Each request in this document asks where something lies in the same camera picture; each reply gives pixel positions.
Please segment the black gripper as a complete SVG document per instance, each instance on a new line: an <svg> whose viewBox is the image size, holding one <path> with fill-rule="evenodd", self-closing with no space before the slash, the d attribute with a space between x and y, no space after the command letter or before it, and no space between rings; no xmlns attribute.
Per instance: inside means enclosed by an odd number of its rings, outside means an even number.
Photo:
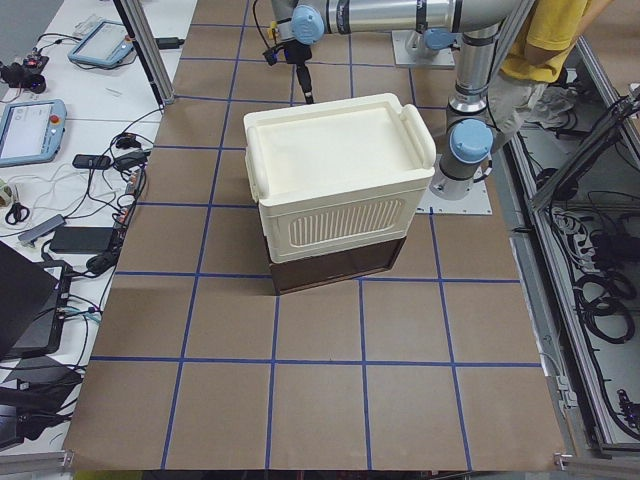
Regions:
<svg viewBox="0 0 640 480"><path fill-rule="evenodd" d="M277 63L277 54L283 51L287 64L295 66L298 83L303 92L306 104L314 104L312 80L306 61L312 58L312 52L309 45L300 43L298 40L287 40L268 47L263 52L263 57L267 63L272 66Z"/></svg>

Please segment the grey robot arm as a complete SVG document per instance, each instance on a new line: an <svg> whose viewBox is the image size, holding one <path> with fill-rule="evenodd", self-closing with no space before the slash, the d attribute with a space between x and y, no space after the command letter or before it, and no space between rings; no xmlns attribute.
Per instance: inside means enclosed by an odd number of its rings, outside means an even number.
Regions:
<svg viewBox="0 0 640 480"><path fill-rule="evenodd" d="M490 81L515 38L529 1L337 0L274 1L274 23L263 56L273 65L282 54L294 65L307 103L313 103L306 66L311 47L329 34L388 32L399 66L450 67L455 89L447 106L447 146L430 189L461 200L491 172L493 135L486 124Z"/></svg>

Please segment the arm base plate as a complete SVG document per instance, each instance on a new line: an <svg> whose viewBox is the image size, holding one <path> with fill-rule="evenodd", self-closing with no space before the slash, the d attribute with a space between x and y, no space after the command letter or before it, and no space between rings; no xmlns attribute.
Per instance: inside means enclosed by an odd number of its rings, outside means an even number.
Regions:
<svg viewBox="0 0 640 480"><path fill-rule="evenodd" d="M427 188L416 208L417 214L481 215L493 214L485 181L469 184L466 195L457 200L439 197Z"/></svg>
<svg viewBox="0 0 640 480"><path fill-rule="evenodd" d="M395 65L404 68L452 70L455 60L452 47L458 35L444 28L428 29L424 33L394 30L392 46Z"/></svg>

